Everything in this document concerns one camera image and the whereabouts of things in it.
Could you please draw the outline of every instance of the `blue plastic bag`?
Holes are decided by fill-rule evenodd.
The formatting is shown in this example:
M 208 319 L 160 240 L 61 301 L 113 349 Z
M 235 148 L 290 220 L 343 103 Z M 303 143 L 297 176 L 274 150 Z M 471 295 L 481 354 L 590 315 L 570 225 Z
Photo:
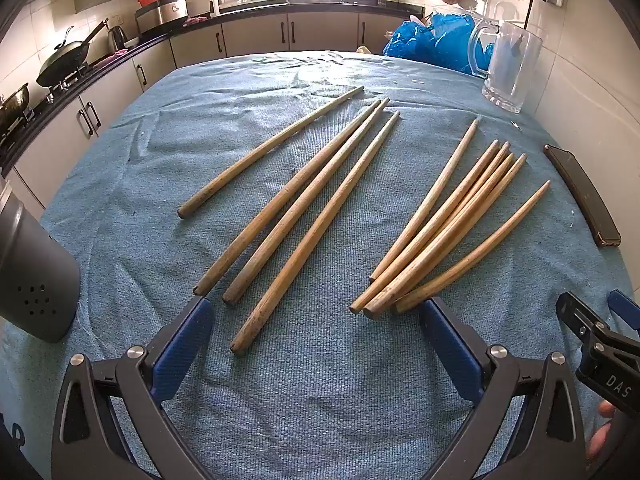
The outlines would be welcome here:
M 466 58 L 466 44 L 474 26 L 474 20 L 469 14 L 459 16 L 434 12 L 431 15 L 431 25 L 426 27 L 414 22 L 400 25 L 385 47 L 383 55 L 430 63 L 471 75 Z M 493 43 L 483 50 L 478 41 L 476 59 L 480 68 L 488 69 L 493 51 Z

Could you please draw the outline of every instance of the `utensil holder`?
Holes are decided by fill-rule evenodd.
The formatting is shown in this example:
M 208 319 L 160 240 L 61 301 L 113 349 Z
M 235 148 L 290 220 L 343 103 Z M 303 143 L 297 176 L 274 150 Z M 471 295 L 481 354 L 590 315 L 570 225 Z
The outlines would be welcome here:
M 0 212 L 0 316 L 55 343 L 76 316 L 80 270 L 13 194 Z

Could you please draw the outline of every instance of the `glass mug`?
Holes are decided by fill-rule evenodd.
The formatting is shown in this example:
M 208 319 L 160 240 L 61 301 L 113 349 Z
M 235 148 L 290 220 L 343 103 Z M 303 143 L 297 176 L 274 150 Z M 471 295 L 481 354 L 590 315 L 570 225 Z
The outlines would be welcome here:
M 484 30 L 496 35 L 489 70 L 478 68 L 476 44 Z M 466 48 L 471 73 L 484 77 L 482 95 L 515 114 L 520 112 L 531 86 L 542 40 L 513 23 L 481 20 L 474 28 Z

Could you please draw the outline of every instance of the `frying pan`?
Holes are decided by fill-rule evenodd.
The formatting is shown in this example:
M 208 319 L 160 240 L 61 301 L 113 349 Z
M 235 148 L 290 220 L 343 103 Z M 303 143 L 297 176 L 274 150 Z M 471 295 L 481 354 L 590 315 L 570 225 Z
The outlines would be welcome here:
M 0 137 L 14 124 L 29 104 L 28 83 L 22 85 L 14 94 L 0 105 Z
M 66 43 L 66 37 L 73 25 L 66 30 L 65 39 L 56 46 L 56 51 L 42 64 L 40 75 L 36 82 L 40 86 L 50 87 L 57 85 L 66 76 L 76 70 L 89 53 L 89 42 L 107 25 L 107 20 L 100 22 L 84 41 L 72 41 Z

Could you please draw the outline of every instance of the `phone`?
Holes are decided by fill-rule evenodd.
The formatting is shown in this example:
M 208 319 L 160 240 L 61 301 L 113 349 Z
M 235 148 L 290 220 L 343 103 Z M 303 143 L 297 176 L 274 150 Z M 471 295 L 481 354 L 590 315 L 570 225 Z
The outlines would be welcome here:
M 551 144 L 545 145 L 544 152 L 578 203 L 596 245 L 598 247 L 620 245 L 622 238 L 607 206 L 604 205 L 598 191 L 574 154 Z

